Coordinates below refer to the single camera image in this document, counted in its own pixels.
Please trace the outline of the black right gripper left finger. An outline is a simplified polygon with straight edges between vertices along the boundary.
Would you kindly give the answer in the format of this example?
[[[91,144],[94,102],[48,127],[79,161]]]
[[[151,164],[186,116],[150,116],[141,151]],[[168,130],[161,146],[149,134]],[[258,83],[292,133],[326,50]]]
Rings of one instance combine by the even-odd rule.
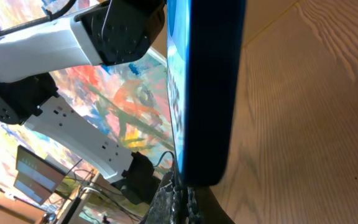
[[[154,195],[150,207],[143,217],[143,224],[179,223],[181,190],[175,184],[174,171],[168,171]]]

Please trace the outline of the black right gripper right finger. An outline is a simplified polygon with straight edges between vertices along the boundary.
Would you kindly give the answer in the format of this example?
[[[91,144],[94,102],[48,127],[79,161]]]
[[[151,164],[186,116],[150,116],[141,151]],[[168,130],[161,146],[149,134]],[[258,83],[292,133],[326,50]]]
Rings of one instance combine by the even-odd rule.
[[[209,187],[188,187],[188,223],[234,224]]]

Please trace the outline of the blue Galaxy smartphone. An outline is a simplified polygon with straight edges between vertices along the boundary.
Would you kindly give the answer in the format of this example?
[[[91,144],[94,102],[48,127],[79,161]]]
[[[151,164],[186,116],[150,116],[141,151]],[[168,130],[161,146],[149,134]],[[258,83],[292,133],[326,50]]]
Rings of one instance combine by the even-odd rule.
[[[229,152],[246,2],[167,1],[167,91],[178,181],[216,185]]]

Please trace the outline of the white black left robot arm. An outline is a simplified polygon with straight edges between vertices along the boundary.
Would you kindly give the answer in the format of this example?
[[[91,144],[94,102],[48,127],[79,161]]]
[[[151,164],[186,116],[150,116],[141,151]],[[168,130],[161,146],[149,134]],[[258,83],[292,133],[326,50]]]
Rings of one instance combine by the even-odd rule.
[[[132,203],[151,203],[159,186],[152,163],[82,118],[58,94],[51,72],[118,65],[145,55],[161,32],[164,1],[109,1],[0,29],[0,121],[42,133],[93,165]]]

